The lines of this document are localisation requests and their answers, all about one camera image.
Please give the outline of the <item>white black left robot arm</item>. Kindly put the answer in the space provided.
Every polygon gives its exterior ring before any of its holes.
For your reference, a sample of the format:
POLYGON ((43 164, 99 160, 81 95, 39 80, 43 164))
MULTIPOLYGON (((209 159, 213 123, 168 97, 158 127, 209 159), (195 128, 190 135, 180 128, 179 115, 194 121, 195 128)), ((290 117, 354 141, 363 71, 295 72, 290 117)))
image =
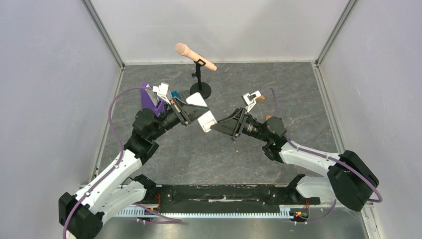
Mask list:
POLYGON ((131 182, 128 189, 118 190, 117 187, 153 156, 159 147, 157 138, 178 124, 187 126, 199 120, 209 111, 199 93, 189 96, 185 102, 172 98, 169 108, 160 116, 151 109, 139 110, 132 125, 132 135, 116 159, 77 193, 64 193, 60 197, 62 237, 93 239, 110 218, 129 205, 139 201, 153 202, 155 188, 140 180, 131 182))

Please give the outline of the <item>white remote control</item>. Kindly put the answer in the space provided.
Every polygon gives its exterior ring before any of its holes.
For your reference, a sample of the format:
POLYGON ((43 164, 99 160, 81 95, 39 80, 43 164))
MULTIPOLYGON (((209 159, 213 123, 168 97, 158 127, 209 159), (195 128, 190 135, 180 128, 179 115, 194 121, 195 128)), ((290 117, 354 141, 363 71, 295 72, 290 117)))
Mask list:
POLYGON ((195 113, 194 119, 198 121, 202 130, 207 133, 211 131, 211 126, 217 123, 214 115, 210 111, 208 105, 200 93, 194 93, 186 99, 186 103, 190 106, 196 107, 198 110, 195 113))

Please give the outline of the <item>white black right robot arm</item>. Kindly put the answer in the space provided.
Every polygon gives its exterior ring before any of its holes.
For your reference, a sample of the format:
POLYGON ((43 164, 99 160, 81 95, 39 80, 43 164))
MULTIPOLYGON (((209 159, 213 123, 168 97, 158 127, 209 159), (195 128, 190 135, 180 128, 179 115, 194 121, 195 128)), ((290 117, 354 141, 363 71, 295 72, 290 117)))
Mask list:
POLYGON ((317 178, 302 176, 296 185, 288 188, 287 195, 293 203, 310 197, 329 197, 360 211, 367 202, 383 200, 377 190, 379 180, 355 152, 330 153, 300 145, 286 136, 287 130, 279 117, 259 122, 246 109, 236 109, 211 129, 232 137, 245 134, 261 140, 265 142, 262 150, 268 159, 318 174, 317 178))

